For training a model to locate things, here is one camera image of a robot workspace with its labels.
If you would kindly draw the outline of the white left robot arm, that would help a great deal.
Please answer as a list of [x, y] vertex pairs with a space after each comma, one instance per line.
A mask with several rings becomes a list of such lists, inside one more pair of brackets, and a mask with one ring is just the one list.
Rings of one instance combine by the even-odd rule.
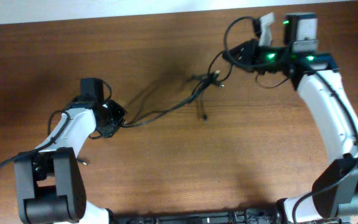
[[125, 109], [104, 96], [110, 86], [83, 78], [80, 94], [61, 110], [61, 120], [43, 143], [14, 160], [22, 223], [114, 223], [113, 212], [86, 198], [77, 157], [93, 132], [110, 138], [124, 123]]

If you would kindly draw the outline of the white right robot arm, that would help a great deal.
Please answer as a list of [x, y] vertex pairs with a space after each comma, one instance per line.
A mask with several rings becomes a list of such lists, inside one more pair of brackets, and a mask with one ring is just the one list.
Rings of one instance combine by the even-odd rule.
[[283, 73], [306, 103], [329, 160], [311, 191], [279, 200], [274, 217], [277, 223], [341, 223], [358, 215], [358, 117], [333, 56], [318, 52], [317, 15], [287, 14], [281, 47], [272, 45], [273, 21], [273, 14], [254, 18], [255, 38], [225, 47], [223, 58], [250, 73]]

